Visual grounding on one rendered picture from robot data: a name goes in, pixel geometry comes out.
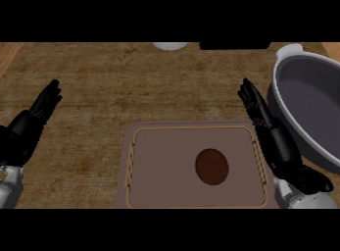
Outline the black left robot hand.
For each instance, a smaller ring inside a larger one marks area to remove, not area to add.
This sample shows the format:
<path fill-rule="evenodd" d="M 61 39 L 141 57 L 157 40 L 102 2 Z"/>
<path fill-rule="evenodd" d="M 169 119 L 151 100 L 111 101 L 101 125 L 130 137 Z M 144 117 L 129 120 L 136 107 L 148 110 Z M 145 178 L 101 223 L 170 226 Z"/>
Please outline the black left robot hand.
<path fill-rule="evenodd" d="M 0 125 L 0 167 L 21 167 L 30 160 L 61 99 L 59 81 L 54 79 L 31 107 L 18 114 L 8 126 Z"/>

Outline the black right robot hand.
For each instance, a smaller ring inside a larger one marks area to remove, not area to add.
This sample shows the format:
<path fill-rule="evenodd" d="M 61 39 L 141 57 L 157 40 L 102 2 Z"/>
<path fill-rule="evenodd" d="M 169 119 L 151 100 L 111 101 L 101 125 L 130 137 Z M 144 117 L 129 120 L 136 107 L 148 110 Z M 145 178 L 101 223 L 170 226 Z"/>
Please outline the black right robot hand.
<path fill-rule="evenodd" d="M 252 81 L 244 78 L 238 89 L 268 167 L 274 176 L 303 194 L 331 192 L 330 178 L 303 164 L 297 143 L 280 119 L 271 114 L 265 99 Z"/>

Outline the grey pot with white rim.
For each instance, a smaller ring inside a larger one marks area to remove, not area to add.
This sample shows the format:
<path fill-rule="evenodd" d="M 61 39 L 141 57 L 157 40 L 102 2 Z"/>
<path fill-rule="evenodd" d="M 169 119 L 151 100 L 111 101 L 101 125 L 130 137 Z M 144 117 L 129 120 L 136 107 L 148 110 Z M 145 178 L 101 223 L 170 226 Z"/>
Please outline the grey pot with white rim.
<path fill-rule="evenodd" d="M 277 51 L 268 105 L 302 155 L 340 175 L 340 63 L 299 43 Z"/>

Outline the brown rectangular tray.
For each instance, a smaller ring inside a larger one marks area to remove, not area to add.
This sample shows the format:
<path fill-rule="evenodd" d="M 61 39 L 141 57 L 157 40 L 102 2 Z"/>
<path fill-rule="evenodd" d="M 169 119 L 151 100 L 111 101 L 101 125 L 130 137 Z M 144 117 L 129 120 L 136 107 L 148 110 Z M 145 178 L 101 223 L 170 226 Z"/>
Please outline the brown rectangular tray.
<path fill-rule="evenodd" d="M 249 120 L 142 122 L 123 138 L 114 206 L 130 209 L 275 209 Z"/>

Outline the black rectangular appliance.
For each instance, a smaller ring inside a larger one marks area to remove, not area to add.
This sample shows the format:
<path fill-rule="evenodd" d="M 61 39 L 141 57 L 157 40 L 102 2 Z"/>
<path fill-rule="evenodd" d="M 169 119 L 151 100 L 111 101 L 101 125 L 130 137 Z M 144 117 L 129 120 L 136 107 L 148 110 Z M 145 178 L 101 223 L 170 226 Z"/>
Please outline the black rectangular appliance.
<path fill-rule="evenodd" d="M 271 45 L 271 42 L 200 42 L 198 46 L 201 50 L 260 50 L 266 49 Z"/>

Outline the white round object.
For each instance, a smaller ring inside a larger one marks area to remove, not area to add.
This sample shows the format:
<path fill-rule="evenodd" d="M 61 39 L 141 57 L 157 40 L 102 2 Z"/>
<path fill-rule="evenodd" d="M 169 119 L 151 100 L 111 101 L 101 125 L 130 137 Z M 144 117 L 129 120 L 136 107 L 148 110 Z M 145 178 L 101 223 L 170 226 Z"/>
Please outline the white round object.
<path fill-rule="evenodd" d="M 154 46 L 164 51 L 175 51 L 187 46 L 187 42 L 154 42 Z"/>

